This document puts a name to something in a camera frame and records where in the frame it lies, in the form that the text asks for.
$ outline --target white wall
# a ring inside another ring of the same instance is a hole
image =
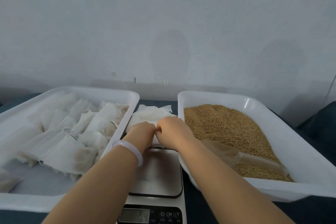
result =
[[[335,19],[336,0],[0,0],[0,101],[62,85],[207,90],[298,124],[336,73]]]

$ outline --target bangle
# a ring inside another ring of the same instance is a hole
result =
[[[115,147],[116,145],[121,145],[121,146],[124,146],[127,149],[129,149],[137,157],[137,159],[139,161],[138,167],[142,166],[142,163],[144,161],[144,159],[142,157],[142,154],[140,153],[140,151],[133,144],[131,144],[128,141],[117,140],[117,141],[114,141],[112,143],[112,148]]]

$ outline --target metal weighing plate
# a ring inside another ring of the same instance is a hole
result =
[[[177,198],[182,193],[179,154],[174,150],[147,149],[137,169],[130,195]]]

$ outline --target scale control panel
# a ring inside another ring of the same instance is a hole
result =
[[[178,207],[157,205],[125,205],[118,224],[183,224]]]

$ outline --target kitchen scale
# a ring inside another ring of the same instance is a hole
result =
[[[118,224],[186,224],[182,171],[177,151],[147,149]]]

